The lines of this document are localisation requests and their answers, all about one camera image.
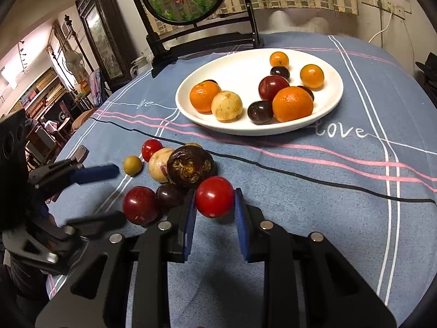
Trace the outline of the spotted yellow pear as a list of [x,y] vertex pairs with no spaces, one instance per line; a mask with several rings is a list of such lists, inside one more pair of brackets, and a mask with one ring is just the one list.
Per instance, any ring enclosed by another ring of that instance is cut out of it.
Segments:
[[212,100],[211,112],[218,121],[228,122],[238,119],[242,111],[241,98],[234,92],[221,91]]

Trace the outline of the small dark cherry centre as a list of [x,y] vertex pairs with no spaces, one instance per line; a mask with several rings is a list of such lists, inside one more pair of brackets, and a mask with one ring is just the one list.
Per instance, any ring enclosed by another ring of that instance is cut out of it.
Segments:
[[156,196],[160,207],[170,210],[184,204],[186,193],[174,184],[165,183],[156,190]]

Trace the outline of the white oval plate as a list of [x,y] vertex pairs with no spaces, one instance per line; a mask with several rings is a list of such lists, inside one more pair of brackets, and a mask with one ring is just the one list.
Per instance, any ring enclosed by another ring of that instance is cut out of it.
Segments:
[[344,85],[327,62],[305,52],[260,49],[211,61],[176,91],[190,121],[220,133],[270,136],[305,127],[340,102]]

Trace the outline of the orange mandarin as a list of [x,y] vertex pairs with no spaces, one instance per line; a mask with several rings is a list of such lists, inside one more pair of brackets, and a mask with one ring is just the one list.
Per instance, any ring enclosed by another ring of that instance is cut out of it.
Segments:
[[324,84],[324,72],[317,65],[305,65],[300,71],[300,79],[305,87],[318,90]]
[[190,102],[198,112],[210,113],[212,100],[221,91],[222,89],[215,81],[202,81],[190,91]]

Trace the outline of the large front orange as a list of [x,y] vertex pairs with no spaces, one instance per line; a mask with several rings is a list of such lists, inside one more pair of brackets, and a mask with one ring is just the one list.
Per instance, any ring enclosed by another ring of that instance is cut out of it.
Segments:
[[312,114],[313,100],[301,87],[286,87],[276,94],[272,106],[277,121],[295,121]]

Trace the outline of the wall power strip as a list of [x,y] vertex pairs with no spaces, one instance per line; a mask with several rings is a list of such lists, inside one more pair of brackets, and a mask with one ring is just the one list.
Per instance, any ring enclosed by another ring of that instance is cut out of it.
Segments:
[[400,4],[395,4],[392,0],[361,0],[361,3],[392,13],[394,16],[405,20],[405,9]]

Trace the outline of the small yellow longan back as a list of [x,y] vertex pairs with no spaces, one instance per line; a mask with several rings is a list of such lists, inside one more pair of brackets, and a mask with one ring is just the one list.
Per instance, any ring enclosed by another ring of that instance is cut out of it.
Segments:
[[197,143],[186,143],[185,145],[186,146],[195,146],[195,147],[202,148],[202,146],[200,144],[197,144]]

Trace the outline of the dark red plum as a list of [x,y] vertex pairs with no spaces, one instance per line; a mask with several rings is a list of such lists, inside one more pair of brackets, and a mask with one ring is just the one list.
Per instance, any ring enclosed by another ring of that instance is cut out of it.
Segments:
[[130,189],[123,199],[122,210],[128,221],[145,226],[158,218],[156,193],[148,187]]

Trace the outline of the blue striped tablecloth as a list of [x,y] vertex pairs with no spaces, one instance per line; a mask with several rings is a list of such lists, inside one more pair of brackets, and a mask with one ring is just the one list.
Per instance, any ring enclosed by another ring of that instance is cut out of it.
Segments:
[[[264,36],[268,48],[315,55],[340,74],[344,95],[330,114],[278,136],[227,136],[177,110],[175,94],[194,70],[225,53],[178,60],[119,90],[68,141],[85,165],[140,156],[157,136],[165,147],[197,143],[245,200],[287,231],[319,231],[388,306],[397,324],[436,274],[436,108],[392,55],[358,39],[310,33]],[[121,210],[124,194],[158,183],[147,172],[73,186],[48,206],[58,224]],[[230,219],[196,219],[186,264],[169,264],[171,327],[260,327],[263,266],[244,262]]]

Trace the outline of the white kettle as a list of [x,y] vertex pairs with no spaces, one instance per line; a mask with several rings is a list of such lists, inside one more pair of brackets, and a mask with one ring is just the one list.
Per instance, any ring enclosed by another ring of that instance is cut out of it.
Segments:
[[137,76],[147,72],[149,67],[149,58],[145,55],[142,55],[132,61],[132,66],[130,68],[130,75],[132,78],[136,78]]

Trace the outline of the dark wrinkled passion fruit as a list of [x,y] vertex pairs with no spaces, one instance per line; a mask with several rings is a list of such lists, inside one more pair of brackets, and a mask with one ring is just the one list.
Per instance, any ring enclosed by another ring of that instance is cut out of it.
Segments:
[[216,174],[212,156],[201,147],[185,145],[174,150],[167,160],[167,177],[179,187],[197,188]]

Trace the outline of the small yellow green longan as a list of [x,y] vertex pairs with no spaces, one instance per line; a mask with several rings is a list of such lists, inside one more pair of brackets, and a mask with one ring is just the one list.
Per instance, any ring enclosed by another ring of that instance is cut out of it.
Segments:
[[124,172],[131,176],[137,176],[143,168],[142,160],[137,156],[127,156],[127,158],[123,162],[123,170]]

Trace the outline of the red cherry tomato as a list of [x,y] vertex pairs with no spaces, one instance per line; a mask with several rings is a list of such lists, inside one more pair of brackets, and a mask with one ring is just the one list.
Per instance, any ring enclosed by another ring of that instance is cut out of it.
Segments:
[[233,210],[234,204],[233,186],[221,176],[205,179],[196,190],[196,209],[207,218],[227,215]]
[[160,141],[156,139],[148,139],[142,144],[141,155],[142,158],[148,162],[154,153],[161,150],[163,145]]

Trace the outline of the round goldfish screen stand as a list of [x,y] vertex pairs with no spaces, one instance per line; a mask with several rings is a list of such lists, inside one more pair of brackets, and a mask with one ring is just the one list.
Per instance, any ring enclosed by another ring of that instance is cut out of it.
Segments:
[[[264,46],[251,0],[133,0],[146,29],[146,42],[152,53],[155,78],[178,59],[210,50],[234,46]],[[215,32],[211,36],[181,42],[180,38],[247,22],[246,33]]]

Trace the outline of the yellow orange small tomato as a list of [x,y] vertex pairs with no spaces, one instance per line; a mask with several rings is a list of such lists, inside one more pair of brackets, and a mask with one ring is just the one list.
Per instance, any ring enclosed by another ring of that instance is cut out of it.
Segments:
[[285,67],[287,68],[290,65],[289,58],[286,53],[281,51],[273,52],[270,55],[270,65],[274,67]]

